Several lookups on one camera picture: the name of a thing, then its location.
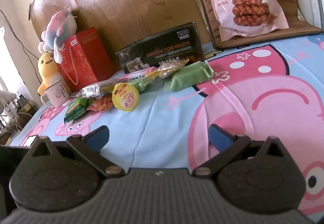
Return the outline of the green cracker packet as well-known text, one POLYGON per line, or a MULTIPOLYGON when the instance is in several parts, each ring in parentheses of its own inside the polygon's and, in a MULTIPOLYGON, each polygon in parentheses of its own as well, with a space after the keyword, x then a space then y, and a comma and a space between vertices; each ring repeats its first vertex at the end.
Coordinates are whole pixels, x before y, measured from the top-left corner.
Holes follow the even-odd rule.
POLYGON ((69 106, 64 116, 64 124, 76 120, 86 112, 88 99, 77 97, 69 106))

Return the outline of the red snack packet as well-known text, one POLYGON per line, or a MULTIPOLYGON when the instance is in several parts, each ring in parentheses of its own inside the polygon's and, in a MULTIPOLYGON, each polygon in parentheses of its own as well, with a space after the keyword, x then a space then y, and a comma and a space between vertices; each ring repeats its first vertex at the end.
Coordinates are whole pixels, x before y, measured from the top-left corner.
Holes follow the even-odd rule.
POLYGON ((100 99, 92 99, 87 106, 86 110, 91 110, 94 112, 105 112, 112 108, 113 101, 111 95, 105 95, 100 99))

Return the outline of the pink snack bar box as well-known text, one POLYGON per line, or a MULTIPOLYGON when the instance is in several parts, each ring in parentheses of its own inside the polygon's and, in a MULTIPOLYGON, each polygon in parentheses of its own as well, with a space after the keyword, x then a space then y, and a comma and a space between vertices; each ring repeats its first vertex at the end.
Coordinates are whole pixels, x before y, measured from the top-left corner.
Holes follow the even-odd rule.
POLYGON ((131 82, 140 78, 144 78, 146 75, 150 74, 151 72, 155 72, 156 70, 157 67, 149 67, 149 68, 141 69, 139 71, 122 75, 118 77, 117 80, 122 83, 131 82))

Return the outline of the peanut packet yellow ends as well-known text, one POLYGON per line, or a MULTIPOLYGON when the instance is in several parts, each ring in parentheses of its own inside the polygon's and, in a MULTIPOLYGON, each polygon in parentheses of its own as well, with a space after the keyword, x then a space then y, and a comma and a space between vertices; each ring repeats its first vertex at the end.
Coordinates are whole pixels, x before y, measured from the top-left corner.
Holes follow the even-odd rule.
POLYGON ((145 78, 153 82, 158 82, 159 80, 168 78, 169 76, 173 75, 175 72, 185 67, 188 62, 189 62, 188 59, 185 60, 173 59, 170 61, 166 61, 161 66, 159 66, 155 71, 146 74, 145 78))

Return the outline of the yellow jelly cup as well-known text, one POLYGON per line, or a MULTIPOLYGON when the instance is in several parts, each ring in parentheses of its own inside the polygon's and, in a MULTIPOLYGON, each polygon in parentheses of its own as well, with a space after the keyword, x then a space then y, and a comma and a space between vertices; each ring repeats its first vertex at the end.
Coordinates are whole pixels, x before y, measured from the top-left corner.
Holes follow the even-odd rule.
POLYGON ((131 112, 139 104, 140 95, 138 90, 127 83, 117 83, 112 93, 113 105, 122 111, 131 112))

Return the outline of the silver foil snack packet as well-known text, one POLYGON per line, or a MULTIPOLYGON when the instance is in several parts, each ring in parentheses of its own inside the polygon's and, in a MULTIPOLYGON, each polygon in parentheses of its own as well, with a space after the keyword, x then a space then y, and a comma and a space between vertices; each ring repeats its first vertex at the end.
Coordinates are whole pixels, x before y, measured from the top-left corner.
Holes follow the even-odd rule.
POLYGON ((91 97, 99 97, 106 95, 108 93, 112 93, 116 84, 122 82, 119 78, 110 78, 107 80, 103 80, 101 82, 97 82, 94 84, 90 84, 82 88, 76 97, 82 98, 91 98, 91 97))

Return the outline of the white enamel mug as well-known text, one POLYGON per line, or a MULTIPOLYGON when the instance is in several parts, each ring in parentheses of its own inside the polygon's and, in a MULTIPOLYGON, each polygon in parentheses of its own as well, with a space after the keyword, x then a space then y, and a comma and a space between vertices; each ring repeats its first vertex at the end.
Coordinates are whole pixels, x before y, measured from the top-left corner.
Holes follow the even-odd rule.
POLYGON ((64 82, 59 79, 45 89, 44 94, 41 95, 42 103, 45 106, 48 106, 48 103, 43 99, 44 97, 47 97, 52 106, 57 108, 68 101, 70 98, 70 93, 67 91, 64 82))

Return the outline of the smartphone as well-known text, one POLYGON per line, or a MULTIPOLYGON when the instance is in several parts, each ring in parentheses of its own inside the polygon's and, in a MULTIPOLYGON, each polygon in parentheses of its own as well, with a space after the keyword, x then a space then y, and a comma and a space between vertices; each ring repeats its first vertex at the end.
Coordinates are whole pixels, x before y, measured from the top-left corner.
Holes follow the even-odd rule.
POLYGON ((24 147, 30 147, 33 143, 33 141, 37 138, 37 135, 29 136, 26 141, 24 142, 24 147))

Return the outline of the large green snack packet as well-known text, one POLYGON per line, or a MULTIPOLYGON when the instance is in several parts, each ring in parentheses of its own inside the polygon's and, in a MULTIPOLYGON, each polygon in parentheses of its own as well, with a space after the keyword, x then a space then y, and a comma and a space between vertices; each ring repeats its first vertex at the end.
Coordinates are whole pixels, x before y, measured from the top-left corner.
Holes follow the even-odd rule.
POLYGON ((204 61, 197 61, 177 71, 164 84, 165 91, 179 91, 191 86, 205 83, 214 75, 214 70, 204 61))

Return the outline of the small green packet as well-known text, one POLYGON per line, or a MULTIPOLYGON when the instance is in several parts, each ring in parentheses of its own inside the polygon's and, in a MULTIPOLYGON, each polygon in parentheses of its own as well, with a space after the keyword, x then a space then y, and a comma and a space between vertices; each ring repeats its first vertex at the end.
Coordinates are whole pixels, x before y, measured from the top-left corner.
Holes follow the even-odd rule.
POLYGON ((138 92, 143 92, 146 89, 150 88, 156 82, 156 80, 143 77, 140 79, 130 81, 129 84, 134 86, 138 92))

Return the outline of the yellow duck plush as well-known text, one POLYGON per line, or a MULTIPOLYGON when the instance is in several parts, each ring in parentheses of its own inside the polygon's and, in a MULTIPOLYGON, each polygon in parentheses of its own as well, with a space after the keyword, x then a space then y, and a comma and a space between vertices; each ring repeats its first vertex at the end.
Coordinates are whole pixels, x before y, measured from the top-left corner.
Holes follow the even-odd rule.
POLYGON ((42 83, 39 86, 37 92, 41 96, 45 89, 47 89, 50 85, 54 84, 57 80, 61 79, 64 83, 66 90, 68 93, 71 93, 71 90, 64 80, 58 65, 54 61, 54 58, 51 53, 43 54, 38 60, 38 71, 42 78, 42 83))

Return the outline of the red gift bag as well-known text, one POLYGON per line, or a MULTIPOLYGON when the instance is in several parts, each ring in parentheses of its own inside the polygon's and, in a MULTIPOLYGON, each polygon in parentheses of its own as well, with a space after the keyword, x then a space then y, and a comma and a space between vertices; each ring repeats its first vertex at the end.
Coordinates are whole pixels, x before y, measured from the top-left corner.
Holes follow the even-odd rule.
POLYGON ((69 38, 61 54, 63 63, 58 68, 72 92, 115 74, 113 63, 94 27, 69 38))

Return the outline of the black tin box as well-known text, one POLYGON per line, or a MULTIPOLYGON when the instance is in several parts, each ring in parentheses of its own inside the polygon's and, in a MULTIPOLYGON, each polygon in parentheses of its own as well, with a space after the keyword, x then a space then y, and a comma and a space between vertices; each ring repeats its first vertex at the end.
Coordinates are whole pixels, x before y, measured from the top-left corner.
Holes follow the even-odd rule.
POLYGON ((189 64, 204 59, 195 22, 135 41, 115 54, 125 73, 159 67, 174 59, 188 60, 189 64))

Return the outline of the pastel plush toy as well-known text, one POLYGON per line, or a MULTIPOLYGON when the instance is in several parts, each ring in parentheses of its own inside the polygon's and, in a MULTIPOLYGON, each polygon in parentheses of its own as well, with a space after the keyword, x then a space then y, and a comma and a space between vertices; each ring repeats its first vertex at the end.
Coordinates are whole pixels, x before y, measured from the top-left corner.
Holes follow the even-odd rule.
POLYGON ((75 35, 76 31, 77 24, 71 7, 55 13, 41 34, 38 51, 41 54, 53 53, 54 61, 57 64, 62 64, 61 51, 64 49, 65 42, 75 35))

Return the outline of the wooden board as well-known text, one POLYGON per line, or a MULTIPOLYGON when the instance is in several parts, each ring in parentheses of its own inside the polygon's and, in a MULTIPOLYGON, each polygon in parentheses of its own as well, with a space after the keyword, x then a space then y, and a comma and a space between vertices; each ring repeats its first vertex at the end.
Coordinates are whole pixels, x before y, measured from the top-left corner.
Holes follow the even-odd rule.
POLYGON ((195 22, 199 39, 210 37, 195 0, 34 0, 31 22, 37 34, 47 27, 58 11, 73 9, 79 31, 94 27, 110 56, 120 69, 116 52, 152 34, 195 22))

